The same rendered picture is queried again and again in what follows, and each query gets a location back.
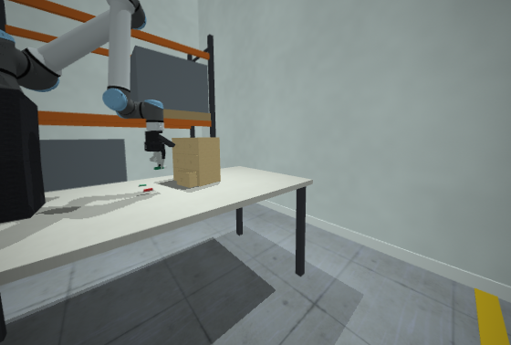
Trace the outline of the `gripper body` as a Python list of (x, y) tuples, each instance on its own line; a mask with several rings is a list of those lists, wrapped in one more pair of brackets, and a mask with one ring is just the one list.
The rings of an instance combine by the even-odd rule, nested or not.
[[(145, 131), (145, 142), (144, 142), (144, 148), (146, 144), (146, 152), (159, 152), (162, 150), (162, 145), (165, 147), (164, 142), (159, 139), (159, 135), (162, 133), (162, 131)], [(157, 136), (156, 136), (157, 134)], [(146, 135), (147, 135), (147, 141), (146, 141)], [(148, 143), (147, 143), (148, 142)]]

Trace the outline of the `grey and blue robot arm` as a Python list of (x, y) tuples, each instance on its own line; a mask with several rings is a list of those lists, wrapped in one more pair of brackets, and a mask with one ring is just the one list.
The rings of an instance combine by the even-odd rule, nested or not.
[(164, 131), (161, 102), (130, 100), (130, 30), (143, 29), (147, 22), (141, 3), (139, 0), (107, 3), (109, 10), (40, 48), (20, 51), (14, 38), (0, 30), (0, 88), (23, 92), (21, 86), (48, 92), (58, 86), (63, 68), (109, 42), (108, 86), (103, 102), (120, 118), (146, 119), (147, 131)]

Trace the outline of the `tan chest of drawers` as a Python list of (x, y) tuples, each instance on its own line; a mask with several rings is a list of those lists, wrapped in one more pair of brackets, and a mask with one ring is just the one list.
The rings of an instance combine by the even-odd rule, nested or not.
[(203, 186), (210, 183), (221, 181), (220, 170), (220, 138), (172, 138), (172, 140), (193, 140), (198, 139), (199, 160), (199, 185)]

